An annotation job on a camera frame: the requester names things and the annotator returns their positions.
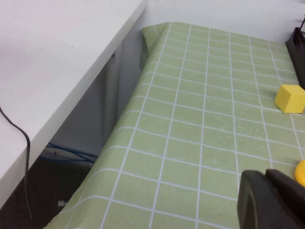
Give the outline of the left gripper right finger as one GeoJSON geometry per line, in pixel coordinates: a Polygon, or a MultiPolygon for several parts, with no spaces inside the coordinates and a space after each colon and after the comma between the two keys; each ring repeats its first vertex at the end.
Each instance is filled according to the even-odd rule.
{"type": "Polygon", "coordinates": [[[266,178],[287,215],[298,225],[305,228],[305,187],[276,169],[267,169],[266,178]]]}

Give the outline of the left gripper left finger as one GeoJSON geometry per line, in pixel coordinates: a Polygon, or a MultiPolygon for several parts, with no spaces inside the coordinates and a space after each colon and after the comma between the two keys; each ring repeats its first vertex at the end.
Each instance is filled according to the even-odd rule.
{"type": "Polygon", "coordinates": [[[283,203],[270,182],[259,171],[242,172],[237,215],[241,229],[286,228],[283,203]]]}

